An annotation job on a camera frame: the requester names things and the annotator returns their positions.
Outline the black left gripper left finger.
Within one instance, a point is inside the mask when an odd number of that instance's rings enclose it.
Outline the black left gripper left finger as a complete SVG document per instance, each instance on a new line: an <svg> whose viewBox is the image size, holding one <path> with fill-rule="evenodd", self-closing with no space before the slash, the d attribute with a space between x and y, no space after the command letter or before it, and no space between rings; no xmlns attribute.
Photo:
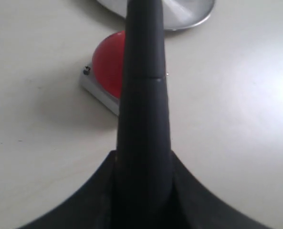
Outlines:
<svg viewBox="0 0 283 229"><path fill-rule="evenodd" d="M115 152L62 204L22 229L110 229Z"/></svg>

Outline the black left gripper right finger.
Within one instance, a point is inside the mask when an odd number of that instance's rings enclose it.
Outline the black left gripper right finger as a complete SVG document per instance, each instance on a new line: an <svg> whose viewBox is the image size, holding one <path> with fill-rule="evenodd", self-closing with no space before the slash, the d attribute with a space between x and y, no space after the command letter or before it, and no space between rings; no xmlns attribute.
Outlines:
<svg viewBox="0 0 283 229"><path fill-rule="evenodd" d="M266 229L205 188L172 154L180 229Z"/></svg>

